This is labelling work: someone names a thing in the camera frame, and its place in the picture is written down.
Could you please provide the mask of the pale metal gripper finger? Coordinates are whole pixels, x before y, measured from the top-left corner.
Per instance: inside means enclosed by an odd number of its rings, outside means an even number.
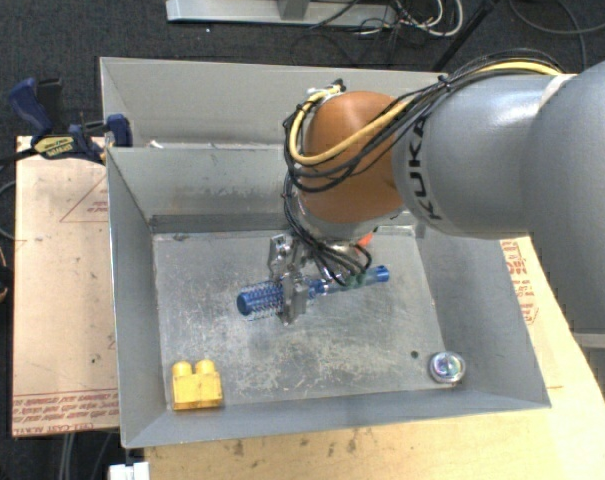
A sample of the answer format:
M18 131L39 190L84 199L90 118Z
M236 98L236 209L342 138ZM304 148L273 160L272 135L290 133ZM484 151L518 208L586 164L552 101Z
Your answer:
M270 239L267 266L271 280L282 287L290 280L292 252L293 239L288 234L278 234Z
M308 285L301 276L289 276L282 281L283 306L280 320L290 325L306 312L308 302Z

